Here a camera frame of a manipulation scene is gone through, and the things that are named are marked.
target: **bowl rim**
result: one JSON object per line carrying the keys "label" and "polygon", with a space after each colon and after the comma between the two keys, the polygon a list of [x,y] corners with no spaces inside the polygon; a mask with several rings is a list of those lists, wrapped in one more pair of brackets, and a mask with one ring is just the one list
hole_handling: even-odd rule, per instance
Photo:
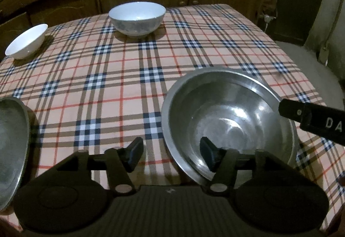
{"label": "bowl rim", "polygon": [[[251,81],[257,83],[258,85],[264,87],[268,92],[270,92],[279,102],[282,98],[268,85],[268,83],[261,79],[260,77],[254,77],[249,75],[248,73],[240,70],[240,69],[233,69],[230,67],[225,66],[215,66],[215,67],[206,67],[202,69],[195,69],[191,72],[188,72],[183,77],[180,77],[168,90],[168,93],[164,99],[162,109],[161,109],[161,119],[162,119],[162,131],[163,137],[168,147],[169,153],[173,157],[174,161],[177,165],[188,175],[192,180],[200,185],[206,185],[209,180],[205,178],[202,174],[200,174],[197,169],[194,167],[194,163],[189,159],[183,156],[183,153],[177,148],[175,142],[171,135],[171,129],[169,125],[169,117],[170,117],[170,109],[172,101],[175,95],[179,92],[180,88],[182,88],[188,81],[192,78],[210,72],[227,72],[232,74],[241,75],[243,77],[247,77]],[[297,149],[299,144],[299,137],[297,134],[297,129],[294,121],[287,119],[290,123],[291,132],[292,132],[292,149],[291,155],[289,157],[289,161],[287,162],[288,165],[292,166],[296,163],[296,155]]]}
{"label": "bowl rim", "polygon": [[[11,46],[12,44],[14,44],[14,42],[15,42],[16,40],[19,40],[20,37],[21,37],[22,35],[24,35],[26,32],[28,32],[28,31],[30,31],[31,29],[36,28],[36,27],[38,27],[38,26],[45,26],[44,31],[43,31],[39,36],[37,36],[32,42],[30,42],[29,44],[23,46],[22,48],[18,49],[17,51],[15,51],[15,52],[13,52],[13,53],[11,53],[11,54],[8,54],[8,50],[9,50],[10,46]],[[27,47],[27,46],[31,45],[32,43],[34,43],[34,41],[35,41],[36,39],[38,39],[41,35],[43,35],[47,29],[48,29],[48,25],[47,25],[47,24],[38,24],[38,25],[36,25],[36,26],[33,26],[33,27],[27,29],[25,32],[21,33],[21,34],[20,34],[19,36],[17,36],[14,40],[12,40],[12,42],[11,42],[11,43],[7,46],[7,48],[6,48],[5,55],[8,56],[8,57],[10,57],[10,56],[12,56],[12,55],[14,55],[14,54],[16,54],[16,53],[22,51],[25,47]]]}
{"label": "bowl rim", "polygon": [[[116,18],[114,18],[114,17],[112,17],[112,16],[110,15],[110,12],[111,12],[112,10],[114,10],[115,8],[118,8],[118,7],[120,7],[120,6],[127,5],[127,4],[132,4],[132,3],[151,3],[151,4],[159,5],[159,6],[161,6],[161,7],[164,8],[164,12],[163,12],[161,15],[158,15],[158,16],[156,16],[156,17],[147,18],[147,19],[137,19],[137,20],[116,19]],[[113,7],[111,10],[109,10],[108,15],[109,15],[109,17],[110,17],[111,19],[114,19],[114,20],[117,20],[117,21],[122,21],[122,22],[141,22],[141,21],[146,21],[146,20],[157,19],[157,18],[159,18],[159,17],[165,15],[166,12],[167,12],[166,8],[165,8],[164,6],[162,6],[161,4],[159,4],[159,3],[154,3],[154,2],[128,2],[128,3],[119,4],[119,5],[115,6],[115,7]]]}

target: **black handle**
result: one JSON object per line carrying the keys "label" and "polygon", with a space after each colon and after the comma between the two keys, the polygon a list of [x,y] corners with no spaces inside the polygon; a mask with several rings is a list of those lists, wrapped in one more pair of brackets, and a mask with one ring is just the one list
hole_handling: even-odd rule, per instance
{"label": "black handle", "polygon": [[300,122],[300,128],[345,146],[345,112],[313,103],[283,99],[279,114]]}

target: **checkered pattern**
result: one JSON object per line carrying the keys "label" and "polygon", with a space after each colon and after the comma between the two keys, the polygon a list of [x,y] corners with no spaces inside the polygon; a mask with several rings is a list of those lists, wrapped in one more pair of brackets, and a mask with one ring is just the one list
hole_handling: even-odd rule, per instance
{"label": "checkered pattern", "polygon": [[236,42],[232,39],[221,39],[220,41],[226,48],[239,48]]}
{"label": "checkered pattern", "polygon": [[58,56],[56,57],[55,62],[59,63],[59,62],[67,61],[71,53],[72,53],[71,50],[59,53]]}
{"label": "checkered pattern", "polygon": [[201,48],[201,44],[197,41],[197,40],[193,40],[193,39],[184,39],[182,40],[183,45],[185,46],[185,48],[187,49],[197,49],[197,48]]}
{"label": "checkered pattern", "polygon": [[145,139],[163,139],[162,118],[160,112],[144,113]]}
{"label": "checkered pattern", "polygon": [[75,147],[96,146],[100,144],[101,119],[78,120],[75,127]]}
{"label": "checkered pattern", "polygon": [[94,48],[94,56],[108,54],[111,52],[111,44],[102,44]]}
{"label": "checkered pattern", "polygon": [[38,63],[39,60],[40,60],[39,58],[33,59],[31,62],[29,62],[29,63],[27,64],[26,69],[27,69],[27,70],[32,70],[32,69],[34,69],[34,68],[36,67],[36,65],[37,65],[37,63]]}
{"label": "checkered pattern", "polygon": [[282,62],[274,62],[273,65],[280,73],[289,73],[289,70]]}
{"label": "checkered pattern", "polygon": [[253,63],[240,63],[239,65],[242,68],[242,70],[252,74],[253,76],[261,75],[255,64]]}
{"label": "checkered pattern", "polygon": [[190,28],[187,22],[175,22],[177,28]]}
{"label": "checkered pattern", "polygon": [[308,97],[306,92],[301,92],[296,94],[299,101],[303,103],[310,103],[310,98]]}
{"label": "checkered pattern", "polygon": [[154,49],[158,49],[156,41],[139,42],[138,48],[139,48],[139,50],[154,50]]}
{"label": "checkered pattern", "polygon": [[104,88],[106,84],[106,73],[88,74],[86,76],[84,90]]}
{"label": "checkered pattern", "polygon": [[245,24],[237,24],[238,28],[243,31],[248,31],[249,28]]}
{"label": "checkered pattern", "polygon": [[149,67],[146,69],[140,69],[140,82],[156,82],[164,81],[162,67]]}
{"label": "checkered pattern", "polygon": [[[146,156],[131,177],[133,183],[184,182],[166,150],[159,111],[174,82],[196,68],[243,69],[260,75],[282,98],[323,104],[293,61],[231,7],[203,5],[168,11],[164,27],[145,40],[123,39],[114,32],[107,14],[96,15],[48,28],[47,35],[54,40],[36,60],[13,63],[13,58],[7,58],[0,63],[0,98],[20,96],[35,115],[31,116],[31,148],[40,156],[37,162],[28,162],[29,172],[37,176],[78,149],[100,154],[141,136]],[[175,22],[185,22],[190,28]],[[345,175],[345,150],[298,126],[297,132],[301,145],[296,169],[327,193],[330,209],[322,225],[326,228],[345,201],[337,183]],[[93,179],[108,185],[99,171]],[[5,218],[18,225],[14,213]]]}
{"label": "checkered pattern", "polygon": [[214,31],[222,30],[222,28],[218,24],[207,24],[207,25],[211,30],[214,30]]}
{"label": "checkered pattern", "polygon": [[50,96],[55,95],[56,89],[58,88],[58,84],[59,84],[59,80],[45,82],[40,94],[40,98],[50,97]]}
{"label": "checkered pattern", "polygon": [[16,97],[16,98],[18,98],[18,99],[20,99],[20,97],[23,95],[24,89],[25,89],[24,87],[16,88],[16,89],[13,91],[12,96],[13,96],[13,97]]}

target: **gray metal tray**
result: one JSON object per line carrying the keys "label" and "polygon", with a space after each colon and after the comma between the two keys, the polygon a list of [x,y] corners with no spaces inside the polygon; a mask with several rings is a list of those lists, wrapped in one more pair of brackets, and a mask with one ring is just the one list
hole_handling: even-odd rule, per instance
{"label": "gray metal tray", "polygon": [[0,99],[0,211],[6,209],[20,186],[28,152],[30,123],[20,99]]}

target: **stainless steel basin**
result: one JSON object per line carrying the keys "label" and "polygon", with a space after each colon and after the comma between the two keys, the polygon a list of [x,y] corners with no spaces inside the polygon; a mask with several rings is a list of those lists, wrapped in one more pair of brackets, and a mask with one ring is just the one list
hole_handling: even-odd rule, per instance
{"label": "stainless steel basin", "polygon": [[[199,184],[213,178],[199,151],[200,138],[217,147],[253,154],[264,149],[294,165],[298,136],[293,121],[278,113],[281,98],[241,70],[210,67],[181,77],[162,108],[166,145],[180,168]],[[235,187],[251,178],[239,171]]]}

